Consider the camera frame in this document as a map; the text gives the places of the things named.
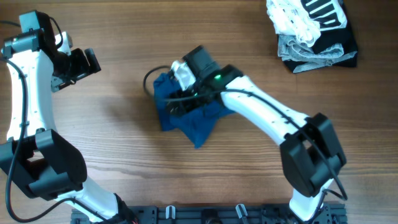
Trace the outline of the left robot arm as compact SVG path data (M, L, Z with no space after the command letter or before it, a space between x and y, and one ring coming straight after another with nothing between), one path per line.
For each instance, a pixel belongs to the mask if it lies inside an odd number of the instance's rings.
M55 19L40 11L19 17L21 33L7 38L1 60L12 82L12 118L1 145L6 208L12 218L12 185L26 197L63 203L93 223L138 223L121 198L89 178L81 152L57 132L52 94L101 70L92 49L76 49Z

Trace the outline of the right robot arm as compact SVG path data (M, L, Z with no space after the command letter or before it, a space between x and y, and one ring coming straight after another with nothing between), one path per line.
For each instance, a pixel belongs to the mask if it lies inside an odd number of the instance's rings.
M309 116L285 106L238 68L219 66L203 46L174 61L169 77L171 87L162 95L167 122L200 147L220 117L240 114L279 147L284 176L294 190L290 210L303 222L316 219L346 164L324 114Z

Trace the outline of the blue t-shirt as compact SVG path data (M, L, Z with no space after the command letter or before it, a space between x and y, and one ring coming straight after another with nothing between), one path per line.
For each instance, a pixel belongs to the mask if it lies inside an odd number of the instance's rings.
M171 80L166 73L161 73L154 80L153 87L155 96L162 98L166 98L180 89L178 82ZM217 101L212 101L210 104L194 109L183 116L169 114L166 110L166 102L156 101L155 107L161 130L171 131L176 128L181 130L191 140L196 149L204 145L220 118L234 113Z

